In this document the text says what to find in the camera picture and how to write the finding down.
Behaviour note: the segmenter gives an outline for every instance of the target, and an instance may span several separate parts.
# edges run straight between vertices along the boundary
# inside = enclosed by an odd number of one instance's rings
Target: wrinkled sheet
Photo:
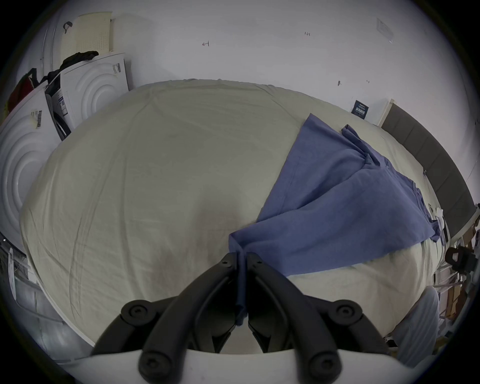
[[[310,113],[337,132],[353,127],[438,206],[410,153],[329,103],[270,85],[149,84],[75,129],[23,205],[29,261],[63,319],[94,343],[125,303],[178,295],[217,263],[228,235],[256,221]],[[311,296],[356,301],[387,334],[432,283],[442,252],[427,240],[289,279]]]

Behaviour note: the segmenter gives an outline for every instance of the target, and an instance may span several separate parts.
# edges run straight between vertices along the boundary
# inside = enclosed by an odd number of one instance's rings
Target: sticker
[[[36,128],[40,128],[42,126],[42,111],[32,111],[30,116],[32,116],[33,120],[36,122]]]
[[[355,105],[353,106],[353,109],[352,109],[352,113],[355,116],[365,119],[365,115],[367,114],[367,111],[368,111],[368,107],[365,104],[359,102],[358,100],[355,100]]]
[[[61,114],[63,116],[68,115],[67,106],[65,105],[65,100],[63,100],[63,96],[59,97],[59,104],[60,104],[60,108],[61,108]]]
[[[112,67],[113,67],[113,73],[114,73],[114,74],[117,74],[117,73],[120,73],[120,72],[121,72],[120,63],[113,64]]]
[[[10,290],[13,298],[17,301],[17,291],[15,288],[15,270],[13,268],[13,248],[8,252],[8,282],[10,283]]]

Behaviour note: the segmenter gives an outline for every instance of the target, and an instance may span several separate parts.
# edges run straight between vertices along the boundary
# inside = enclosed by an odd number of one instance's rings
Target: label
[[[40,128],[42,126],[42,111],[32,111],[32,113],[30,113],[30,116],[32,116],[34,122],[36,123],[36,128]]]
[[[113,64],[112,67],[113,67],[113,73],[114,73],[114,74],[117,74],[117,73],[120,73],[120,72],[121,72],[120,63]]]
[[[59,91],[58,95],[59,95],[59,104],[61,108],[61,114],[63,116],[66,116],[68,115],[68,111],[67,111],[67,106],[65,105],[65,100],[63,100],[63,94],[61,91]]]
[[[352,109],[352,113],[355,116],[365,119],[365,115],[367,114],[367,111],[368,111],[368,107],[365,104],[359,102],[358,100],[355,100],[355,105],[353,106],[353,109]]]

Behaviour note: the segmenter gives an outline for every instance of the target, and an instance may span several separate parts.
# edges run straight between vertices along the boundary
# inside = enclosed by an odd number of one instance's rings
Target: white box
[[[59,77],[60,89],[52,96],[53,110],[72,131],[128,92],[123,53],[79,62],[61,71]]]

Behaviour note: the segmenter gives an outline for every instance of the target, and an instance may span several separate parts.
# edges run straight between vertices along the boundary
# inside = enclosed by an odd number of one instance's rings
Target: barcode label
[[[40,128],[42,126],[42,111],[38,111],[38,115],[36,117],[36,127]]]
[[[121,72],[120,63],[113,64],[112,67],[113,67],[113,73],[114,73],[114,74],[117,74],[117,73],[120,73],[120,72]]]
[[[67,106],[65,105],[65,101],[63,100],[63,96],[59,97],[59,104],[60,104],[60,108],[61,108],[61,114],[63,116],[68,115]]]
[[[30,116],[32,116],[34,124],[36,123],[36,127],[40,128],[42,126],[42,111],[33,111]]]

